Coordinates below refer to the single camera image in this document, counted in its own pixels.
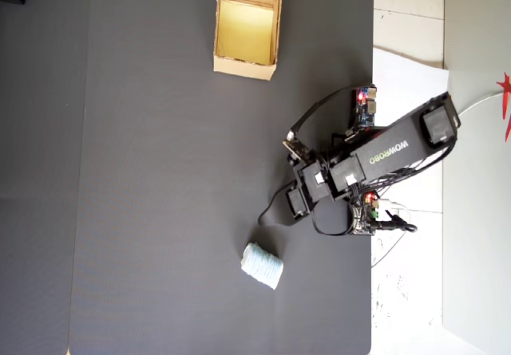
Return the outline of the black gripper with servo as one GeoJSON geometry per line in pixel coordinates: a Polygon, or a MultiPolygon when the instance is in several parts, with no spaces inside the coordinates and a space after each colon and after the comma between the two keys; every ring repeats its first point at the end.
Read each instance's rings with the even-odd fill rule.
{"type": "Polygon", "coordinates": [[[292,226],[309,216],[314,203],[307,187],[304,169],[304,166],[294,168],[291,185],[283,185],[271,197],[269,204],[258,217],[261,227],[292,226]]]}

